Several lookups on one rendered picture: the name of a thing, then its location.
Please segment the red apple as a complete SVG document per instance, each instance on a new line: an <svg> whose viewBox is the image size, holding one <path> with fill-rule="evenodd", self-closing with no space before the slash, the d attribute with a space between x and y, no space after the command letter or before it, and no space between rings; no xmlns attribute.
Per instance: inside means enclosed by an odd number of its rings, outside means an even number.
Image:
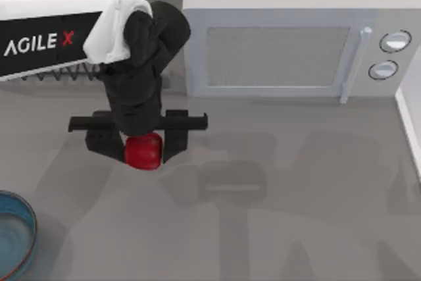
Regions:
<svg viewBox="0 0 421 281"><path fill-rule="evenodd" d="M161 165L162 138L152 132L129 137L124 146L124 162L136 169L155 170Z"/></svg>

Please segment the blue bowl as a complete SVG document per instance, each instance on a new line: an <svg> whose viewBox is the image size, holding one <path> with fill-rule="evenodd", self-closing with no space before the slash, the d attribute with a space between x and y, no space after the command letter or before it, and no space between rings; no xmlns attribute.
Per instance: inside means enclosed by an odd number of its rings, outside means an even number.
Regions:
<svg viewBox="0 0 421 281"><path fill-rule="evenodd" d="M18 281L31 266L37 247L37 217L14 192L0 190L0 281Z"/></svg>

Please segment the microwave door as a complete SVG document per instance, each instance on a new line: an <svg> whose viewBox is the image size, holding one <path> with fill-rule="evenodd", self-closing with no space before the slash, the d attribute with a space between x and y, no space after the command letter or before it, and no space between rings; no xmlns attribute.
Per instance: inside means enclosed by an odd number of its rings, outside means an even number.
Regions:
<svg viewBox="0 0 421 281"><path fill-rule="evenodd" d="M188 9L194 97L338 97L364 26L346 9Z"/></svg>

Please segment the microwave knob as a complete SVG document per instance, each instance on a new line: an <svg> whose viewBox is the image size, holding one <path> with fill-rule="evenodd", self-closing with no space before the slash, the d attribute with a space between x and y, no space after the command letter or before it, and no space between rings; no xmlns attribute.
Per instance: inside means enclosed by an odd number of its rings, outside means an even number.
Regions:
<svg viewBox="0 0 421 281"><path fill-rule="evenodd" d="M385 53L397 53L410 45L412 36L406 30L399 30L385 34L379 43L380 49Z"/></svg>
<svg viewBox="0 0 421 281"><path fill-rule="evenodd" d="M399 65L392 60L373 64L369 70L368 75L373 80L386 80L393 77L399 70Z"/></svg>

